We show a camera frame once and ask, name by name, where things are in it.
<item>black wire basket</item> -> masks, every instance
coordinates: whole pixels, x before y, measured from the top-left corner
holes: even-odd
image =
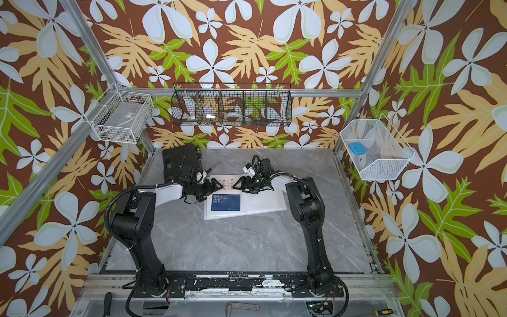
[[[290,84],[208,83],[215,88],[175,83],[171,98],[174,123],[182,125],[289,126],[292,120]]]

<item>wire basket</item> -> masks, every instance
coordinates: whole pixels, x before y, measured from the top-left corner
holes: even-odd
[[[236,88],[232,89],[203,89],[185,83],[176,83],[171,98],[171,114],[174,123],[179,126],[289,126],[291,124],[290,85],[287,85],[288,89],[272,89],[271,87],[275,87],[275,84],[258,84],[256,88],[252,88],[252,84],[234,85]]]
[[[392,132],[380,119],[352,120],[340,132],[350,159],[363,181],[393,181],[415,155],[414,149],[394,125],[389,120],[387,122]],[[396,139],[403,140],[406,147],[402,148]]]
[[[90,125],[102,141],[137,143],[153,111],[150,95],[116,90],[99,105]]]

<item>yellow screwdriver handle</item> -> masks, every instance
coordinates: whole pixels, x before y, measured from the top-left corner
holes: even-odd
[[[382,309],[382,310],[376,310],[375,315],[376,316],[385,316],[385,315],[391,315],[394,311],[392,309]]]

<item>white page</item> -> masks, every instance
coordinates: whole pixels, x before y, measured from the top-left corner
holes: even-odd
[[[213,194],[241,195],[241,210],[211,211],[211,200],[213,196],[213,194],[211,194],[205,202],[205,220],[270,213],[287,209],[283,192],[281,190],[265,190],[256,195],[248,194],[242,192],[241,190],[229,189],[232,188],[232,185],[234,185],[234,183],[240,178],[240,175],[211,175],[209,178],[215,178],[219,183],[221,183],[221,181],[224,182],[224,189],[220,189]]]

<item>wall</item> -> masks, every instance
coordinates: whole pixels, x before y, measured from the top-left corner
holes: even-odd
[[[361,117],[388,115],[421,160],[363,182],[343,158],[407,316],[507,312],[506,12],[496,0],[418,3]]]
[[[82,116],[105,84],[57,1],[0,1],[0,17],[5,213],[77,125],[86,124]],[[133,184],[145,154],[141,146],[87,139],[0,249],[1,316],[70,314],[108,242],[102,211]]]
[[[271,81],[285,83],[284,88],[288,83],[292,88],[359,88],[396,7],[384,0],[303,1],[303,6],[278,0],[155,3],[79,1],[126,86]],[[308,17],[303,28],[298,10]],[[294,20],[288,19],[291,12]],[[210,63],[216,65],[213,71]],[[340,109],[347,111],[352,102],[296,98],[293,124],[286,129],[180,128],[171,122],[170,98],[158,97],[149,133],[163,147],[192,142],[216,148],[329,148],[343,123]]]

